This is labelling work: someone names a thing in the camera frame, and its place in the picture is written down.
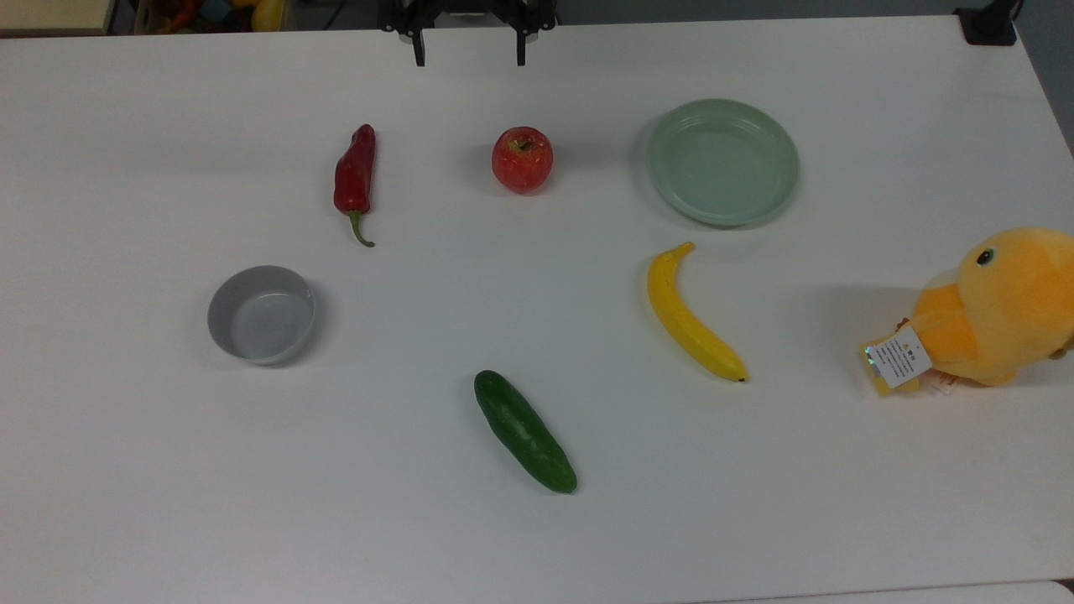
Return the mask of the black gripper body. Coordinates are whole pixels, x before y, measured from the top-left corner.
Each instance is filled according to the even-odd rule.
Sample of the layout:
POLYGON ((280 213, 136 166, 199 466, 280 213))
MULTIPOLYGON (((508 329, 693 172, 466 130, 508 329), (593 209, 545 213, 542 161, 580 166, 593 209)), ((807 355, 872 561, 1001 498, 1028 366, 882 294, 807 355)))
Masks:
POLYGON ((556 1, 379 1, 378 26, 411 35, 433 27, 444 14, 493 15, 524 35, 552 30, 560 23, 556 1))

